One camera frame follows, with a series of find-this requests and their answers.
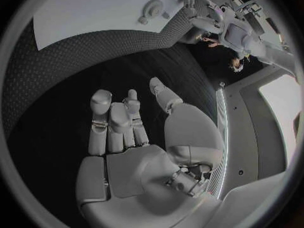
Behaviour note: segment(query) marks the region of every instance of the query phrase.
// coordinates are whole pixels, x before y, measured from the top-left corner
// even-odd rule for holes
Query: gray mesh fabric
[[[213,0],[221,5],[227,0]],[[207,11],[196,4],[201,16]],[[24,111],[44,92],[63,79],[99,62],[139,51],[167,48],[192,25],[180,10],[161,33],[108,30],[81,34],[36,48],[33,23],[22,33],[11,56],[3,89],[3,123],[8,137]]]

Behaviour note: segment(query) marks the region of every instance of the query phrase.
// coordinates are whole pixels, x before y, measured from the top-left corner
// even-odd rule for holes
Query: perforated surface
[[[213,1],[221,5],[226,0]],[[202,4],[196,6],[201,15],[206,15]],[[38,51],[30,22],[16,45],[7,69],[2,112],[6,136],[24,111],[63,79],[115,57],[170,47],[191,27],[182,9],[161,33],[99,31],[74,36]]]

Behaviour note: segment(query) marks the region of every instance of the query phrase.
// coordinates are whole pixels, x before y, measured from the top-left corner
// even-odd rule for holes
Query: white panel
[[[295,151],[296,142],[293,120],[301,111],[300,85],[289,75],[259,88],[260,93],[271,108],[284,139],[287,164]]]
[[[160,32],[182,8],[181,0],[161,0],[169,19],[162,16],[147,25],[138,22],[150,0],[47,0],[34,14],[38,49],[62,39],[93,31],[130,29]]]

